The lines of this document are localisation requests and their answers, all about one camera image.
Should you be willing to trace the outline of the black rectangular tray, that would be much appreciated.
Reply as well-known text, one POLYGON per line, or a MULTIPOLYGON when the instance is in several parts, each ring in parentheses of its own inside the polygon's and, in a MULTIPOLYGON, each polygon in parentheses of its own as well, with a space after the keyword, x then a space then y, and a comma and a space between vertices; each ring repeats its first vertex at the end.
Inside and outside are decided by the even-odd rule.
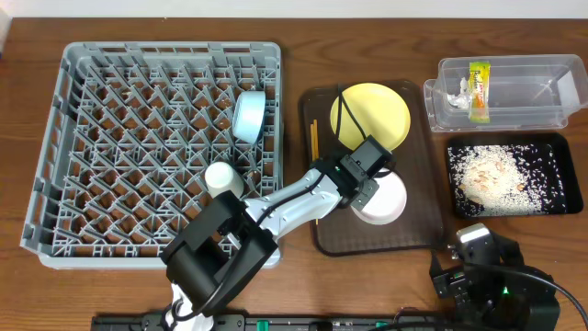
MULTIPOLYGON (((580 190, 580 184, 575 173, 575 168, 571 158, 570 146, 567 140, 560 134, 555 132, 547 133, 489 133, 489 134, 474 134, 459 136, 449 140, 446 147, 446 160, 447 160, 447 149, 452 146, 464 146, 464 145, 489 145, 489 144, 527 144, 527 143, 539 143, 546 144, 553 148, 555 152, 556 161, 560 167, 560 171, 563 177, 565 197, 567 201, 567 211, 560 214, 574 214, 582 211, 583 199, 580 190)), ((452 200, 454 203, 454 194, 450 186, 450 192, 452 194, 452 200)))

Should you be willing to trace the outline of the white cup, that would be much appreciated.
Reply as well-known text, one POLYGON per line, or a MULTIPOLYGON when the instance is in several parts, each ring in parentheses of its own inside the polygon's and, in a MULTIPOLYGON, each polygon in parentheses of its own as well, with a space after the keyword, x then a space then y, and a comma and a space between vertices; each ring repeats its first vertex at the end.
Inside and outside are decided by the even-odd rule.
POLYGON ((244 183, 241 176, 229 164, 214 162, 205 170, 205 182, 208 193, 214 199, 225 191, 231 191, 237 198, 244 193, 244 183))

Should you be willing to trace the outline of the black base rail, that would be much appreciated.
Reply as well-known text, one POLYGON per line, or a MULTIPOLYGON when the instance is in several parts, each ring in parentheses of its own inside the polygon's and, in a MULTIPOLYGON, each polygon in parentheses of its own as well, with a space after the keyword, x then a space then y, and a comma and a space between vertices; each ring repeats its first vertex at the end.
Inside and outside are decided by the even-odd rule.
MULTIPOLYGON (((212 331, 360 331, 392 323, 437 322, 438 317, 425 314, 400 314, 393 317, 318 317, 318 316, 247 316, 223 314, 213 317, 212 331)), ((91 331, 163 330, 161 315, 101 315, 92 318, 91 331)))

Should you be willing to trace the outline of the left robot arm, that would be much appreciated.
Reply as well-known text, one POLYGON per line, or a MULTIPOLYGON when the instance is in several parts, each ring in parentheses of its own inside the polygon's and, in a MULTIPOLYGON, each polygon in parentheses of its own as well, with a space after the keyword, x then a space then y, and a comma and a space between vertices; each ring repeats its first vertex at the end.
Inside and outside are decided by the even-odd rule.
POLYGON ((316 160, 301 179, 269 195, 216 196, 161 254, 174 292, 162 329, 211 329, 212 316, 277 253, 282 236, 336 208, 363 209, 379 189, 380 170, 392 160, 369 136, 350 154, 316 160))

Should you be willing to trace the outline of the white tissue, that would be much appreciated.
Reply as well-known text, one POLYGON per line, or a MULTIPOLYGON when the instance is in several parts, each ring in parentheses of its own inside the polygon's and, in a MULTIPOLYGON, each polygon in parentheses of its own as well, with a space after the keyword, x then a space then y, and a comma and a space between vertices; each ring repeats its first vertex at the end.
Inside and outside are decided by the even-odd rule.
POLYGON ((459 93, 457 95, 447 94, 447 102, 450 106, 459 109, 468 109, 471 104, 469 91, 469 80, 463 77, 459 82, 459 93))

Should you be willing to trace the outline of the yellow round plate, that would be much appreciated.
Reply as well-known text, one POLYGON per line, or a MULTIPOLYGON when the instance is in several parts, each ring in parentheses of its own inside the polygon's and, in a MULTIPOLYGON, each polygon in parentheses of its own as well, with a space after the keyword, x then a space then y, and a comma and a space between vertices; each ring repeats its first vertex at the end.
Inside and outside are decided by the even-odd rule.
POLYGON ((345 147, 355 150, 368 136, 392 151, 408 136, 411 115, 407 103, 390 87, 376 83, 350 86, 330 110, 330 125, 345 147))

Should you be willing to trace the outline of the dark brown serving tray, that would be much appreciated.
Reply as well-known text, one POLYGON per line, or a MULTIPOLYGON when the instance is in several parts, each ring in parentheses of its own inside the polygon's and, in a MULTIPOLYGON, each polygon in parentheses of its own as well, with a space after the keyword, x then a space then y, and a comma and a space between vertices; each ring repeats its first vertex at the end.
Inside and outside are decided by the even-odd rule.
POLYGON ((407 103, 411 127, 405 141, 393 151, 395 172, 408 195, 398 219, 374 225, 358 218, 350 208, 336 209, 326 217, 311 221, 314 244, 329 257, 342 257, 393 250, 432 249, 445 244, 447 229, 443 210, 442 180, 437 171, 431 132, 425 123, 424 103, 418 85, 408 80, 384 81, 407 103))

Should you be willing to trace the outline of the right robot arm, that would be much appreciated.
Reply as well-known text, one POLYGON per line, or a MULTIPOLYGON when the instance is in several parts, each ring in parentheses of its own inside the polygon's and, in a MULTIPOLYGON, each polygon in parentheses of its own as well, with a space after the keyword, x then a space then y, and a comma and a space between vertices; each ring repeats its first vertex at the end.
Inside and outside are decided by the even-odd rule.
POLYGON ((495 330, 553 330, 560 317, 553 278, 525 264, 517 242, 498 234, 456 246, 460 266, 443 269, 432 252, 437 296, 454 303, 450 320, 495 330))

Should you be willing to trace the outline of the green yellow snack wrapper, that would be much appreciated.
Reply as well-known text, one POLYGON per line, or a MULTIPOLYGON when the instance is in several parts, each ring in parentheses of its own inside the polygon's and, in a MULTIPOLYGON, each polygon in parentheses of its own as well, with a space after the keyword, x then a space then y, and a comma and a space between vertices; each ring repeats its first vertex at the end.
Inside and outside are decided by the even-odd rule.
POLYGON ((488 109, 491 64, 474 62, 469 64, 469 119, 475 123, 489 123, 488 109))

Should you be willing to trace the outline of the clear plastic bin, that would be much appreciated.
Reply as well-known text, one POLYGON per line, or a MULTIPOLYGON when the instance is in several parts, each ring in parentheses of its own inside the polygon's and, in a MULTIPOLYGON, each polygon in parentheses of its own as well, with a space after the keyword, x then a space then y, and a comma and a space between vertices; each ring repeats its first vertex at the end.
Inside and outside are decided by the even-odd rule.
POLYGON ((587 71, 575 54, 446 58, 437 78, 424 83, 424 104, 433 132, 562 129, 587 107, 587 71), (460 80, 469 80, 474 62, 491 64, 489 123, 471 122, 470 108, 447 102, 447 94, 459 93, 460 80))

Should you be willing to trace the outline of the spilled rice food waste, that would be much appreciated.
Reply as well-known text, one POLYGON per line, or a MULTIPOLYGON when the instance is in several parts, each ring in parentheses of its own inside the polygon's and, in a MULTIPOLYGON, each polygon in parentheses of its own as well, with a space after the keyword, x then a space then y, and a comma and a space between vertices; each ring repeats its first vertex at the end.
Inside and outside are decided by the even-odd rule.
POLYGON ((452 146, 447 161, 455 209, 464 218, 567 211, 562 173, 549 145, 452 146))

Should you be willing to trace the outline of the light blue bowl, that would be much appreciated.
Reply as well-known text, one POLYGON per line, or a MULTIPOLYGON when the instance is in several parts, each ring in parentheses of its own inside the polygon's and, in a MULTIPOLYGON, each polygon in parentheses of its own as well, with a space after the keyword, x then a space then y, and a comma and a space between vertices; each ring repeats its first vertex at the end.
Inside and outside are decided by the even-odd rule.
POLYGON ((236 101, 232 133, 249 144, 255 144, 264 123, 266 94, 263 91, 244 91, 236 101))

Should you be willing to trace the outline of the pink white bowl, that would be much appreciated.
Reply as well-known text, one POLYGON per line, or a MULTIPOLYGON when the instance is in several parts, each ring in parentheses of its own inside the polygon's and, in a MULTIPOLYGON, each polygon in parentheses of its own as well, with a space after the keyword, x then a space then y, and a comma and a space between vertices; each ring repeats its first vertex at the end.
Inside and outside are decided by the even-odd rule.
POLYGON ((368 204, 359 211, 351 210, 362 221, 374 225, 384 225, 397 220, 403 213, 407 203, 407 190, 400 176, 393 171, 378 172, 375 181, 378 190, 368 204))

